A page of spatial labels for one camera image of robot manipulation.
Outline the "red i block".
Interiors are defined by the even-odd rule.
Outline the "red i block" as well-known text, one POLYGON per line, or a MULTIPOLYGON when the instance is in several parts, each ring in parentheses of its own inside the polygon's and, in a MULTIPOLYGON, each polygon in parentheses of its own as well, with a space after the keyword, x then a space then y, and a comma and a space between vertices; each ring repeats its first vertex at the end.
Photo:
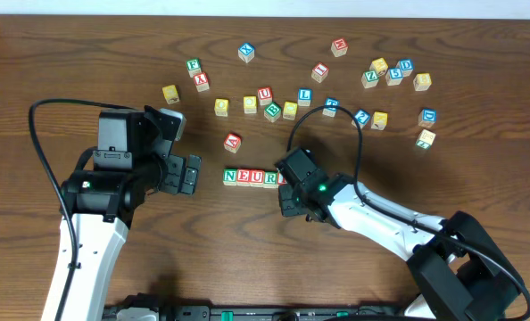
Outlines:
POLYGON ((277 185, 281 186, 281 185, 285 185, 285 184, 286 184, 285 178, 283 177, 283 175, 280 172, 278 172, 277 173, 277 185))
POLYGON ((324 79, 327 77, 328 72, 329 72, 329 67, 326 64, 319 62, 317 65, 315 65, 312 68, 311 77, 318 83, 322 83, 324 79))

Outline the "green R block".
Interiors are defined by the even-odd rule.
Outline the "green R block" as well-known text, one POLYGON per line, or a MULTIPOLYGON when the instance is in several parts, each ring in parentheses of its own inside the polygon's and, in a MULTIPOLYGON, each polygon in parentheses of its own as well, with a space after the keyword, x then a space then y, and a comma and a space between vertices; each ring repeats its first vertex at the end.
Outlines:
POLYGON ((263 187, 270 189, 277 188, 277 172, 266 171, 264 173, 263 187))

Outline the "green N block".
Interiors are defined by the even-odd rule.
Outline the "green N block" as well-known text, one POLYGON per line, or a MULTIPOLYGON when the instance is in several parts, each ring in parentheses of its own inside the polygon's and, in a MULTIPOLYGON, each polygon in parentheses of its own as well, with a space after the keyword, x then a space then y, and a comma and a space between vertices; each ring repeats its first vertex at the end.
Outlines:
POLYGON ((237 170, 236 169, 224 169, 222 182, 224 185, 237 185, 237 170))

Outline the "red u block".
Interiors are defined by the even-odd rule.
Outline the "red u block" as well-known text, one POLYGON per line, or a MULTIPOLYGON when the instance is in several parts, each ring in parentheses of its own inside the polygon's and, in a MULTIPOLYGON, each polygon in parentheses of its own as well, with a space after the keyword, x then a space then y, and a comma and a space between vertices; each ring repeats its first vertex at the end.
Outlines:
POLYGON ((260 169, 252 169, 250 172, 250 186, 263 187, 265 171, 260 169))
POLYGON ((273 94, 270 86, 260 87, 257 91, 257 97, 261 106, 268 105, 273 101, 273 94))

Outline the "red E block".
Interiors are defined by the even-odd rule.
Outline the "red E block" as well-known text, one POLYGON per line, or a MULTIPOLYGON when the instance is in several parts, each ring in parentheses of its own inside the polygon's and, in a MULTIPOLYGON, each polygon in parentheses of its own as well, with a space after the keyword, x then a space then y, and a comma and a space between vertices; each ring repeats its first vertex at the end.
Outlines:
POLYGON ((238 169, 236 171, 236 184, 240 186, 250 186, 251 185, 251 170, 238 169))

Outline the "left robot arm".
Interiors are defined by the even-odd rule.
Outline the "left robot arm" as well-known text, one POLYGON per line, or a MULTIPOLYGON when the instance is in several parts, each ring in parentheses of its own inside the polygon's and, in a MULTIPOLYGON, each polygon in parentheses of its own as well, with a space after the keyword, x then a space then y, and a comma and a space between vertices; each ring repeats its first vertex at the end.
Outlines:
POLYGON ((136 208, 152 193, 194 193, 201 158, 171 152, 185 126, 186 117, 168 109, 101 111, 97 145, 55 187, 62 221, 44 320, 102 319, 136 208))

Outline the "red A block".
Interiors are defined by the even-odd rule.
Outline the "red A block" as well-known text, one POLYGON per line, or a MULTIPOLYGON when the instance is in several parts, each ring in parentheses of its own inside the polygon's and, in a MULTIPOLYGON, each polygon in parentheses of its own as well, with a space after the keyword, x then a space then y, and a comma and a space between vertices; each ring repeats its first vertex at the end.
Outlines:
POLYGON ((233 133, 229 133, 224 140, 224 148, 232 153, 237 153, 242 144, 242 138, 233 133))

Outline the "yellow block beside B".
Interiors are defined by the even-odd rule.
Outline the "yellow block beside B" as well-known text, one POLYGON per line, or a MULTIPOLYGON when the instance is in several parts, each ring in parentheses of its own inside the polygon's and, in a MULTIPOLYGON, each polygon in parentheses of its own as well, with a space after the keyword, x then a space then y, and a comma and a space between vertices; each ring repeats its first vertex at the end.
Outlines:
POLYGON ((286 101, 283 108, 283 118, 295 120, 298 111, 298 104, 286 101))

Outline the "green B block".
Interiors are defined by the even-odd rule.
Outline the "green B block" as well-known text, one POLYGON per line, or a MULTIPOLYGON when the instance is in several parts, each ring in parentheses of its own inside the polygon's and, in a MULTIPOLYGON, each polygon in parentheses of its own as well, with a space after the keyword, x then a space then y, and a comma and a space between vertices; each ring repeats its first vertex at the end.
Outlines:
POLYGON ((276 122, 282 113, 281 108, 274 102, 264 108, 264 117, 270 122, 276 122))

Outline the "blue 2 block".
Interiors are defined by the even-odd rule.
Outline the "blue 2 block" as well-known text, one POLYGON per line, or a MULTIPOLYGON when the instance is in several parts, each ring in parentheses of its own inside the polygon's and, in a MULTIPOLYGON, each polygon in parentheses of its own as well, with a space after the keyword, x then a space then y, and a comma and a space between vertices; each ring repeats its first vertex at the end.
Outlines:
POLYGON ((360 129, 363 129, 369 123, 370 119, 371 115, 368 112, 360 109, 354 114, 354 120, 352 121, 352 124, 355 127, 360 126, 360 129))

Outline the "yellow block centre left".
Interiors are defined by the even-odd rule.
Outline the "yellow block centre left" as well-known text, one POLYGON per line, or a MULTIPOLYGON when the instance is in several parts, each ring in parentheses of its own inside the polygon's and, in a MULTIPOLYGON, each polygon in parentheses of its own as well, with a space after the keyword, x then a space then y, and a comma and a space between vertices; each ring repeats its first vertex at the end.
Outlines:
POLYGON ((257 112, 258 101, 256 96, 245 96, 243 99, 244 113, 255 114, 257 112))

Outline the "yellow block beside 2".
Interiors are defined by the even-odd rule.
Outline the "yellow block beside 2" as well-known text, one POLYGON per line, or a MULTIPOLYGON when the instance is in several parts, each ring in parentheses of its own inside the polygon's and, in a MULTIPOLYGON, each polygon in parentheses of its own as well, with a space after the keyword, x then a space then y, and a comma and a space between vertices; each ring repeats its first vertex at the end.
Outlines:
POLYGON ((388 114, 386 112, 375 111, 372 116, 371 129, 384 130, 387 126, 388 114))

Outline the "green F block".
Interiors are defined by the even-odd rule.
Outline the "green F block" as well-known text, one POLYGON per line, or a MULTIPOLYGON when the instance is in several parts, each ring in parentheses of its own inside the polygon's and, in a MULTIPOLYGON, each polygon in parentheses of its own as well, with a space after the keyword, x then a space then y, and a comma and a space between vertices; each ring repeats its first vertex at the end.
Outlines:
POLYGON ((186 68, 190 78, 202 72, 202 66, 198 58, 193 58, 186 61, 186 68))

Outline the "blue D block lower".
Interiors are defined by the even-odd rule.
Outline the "blue D block lower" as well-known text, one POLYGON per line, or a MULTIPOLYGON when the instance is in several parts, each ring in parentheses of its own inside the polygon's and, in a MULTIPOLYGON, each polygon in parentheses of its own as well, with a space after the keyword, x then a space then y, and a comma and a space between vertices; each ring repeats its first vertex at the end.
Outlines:
POLYGON ((418 124, 423 128, 431 128, 437 121, 437 112, 433 109, 425 108, 418 116, 418 124))

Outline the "blue D block upper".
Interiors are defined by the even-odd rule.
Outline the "blue D block upper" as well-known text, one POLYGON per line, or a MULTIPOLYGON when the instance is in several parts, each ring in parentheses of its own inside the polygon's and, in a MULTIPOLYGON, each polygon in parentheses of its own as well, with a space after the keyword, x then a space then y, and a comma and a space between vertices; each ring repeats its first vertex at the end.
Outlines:
POLYGON ((402 72, 402 75, 406 78, 412 71, 414 71, 414 65, 412 59, 401 59, 397 62, 396 67, 402 72))

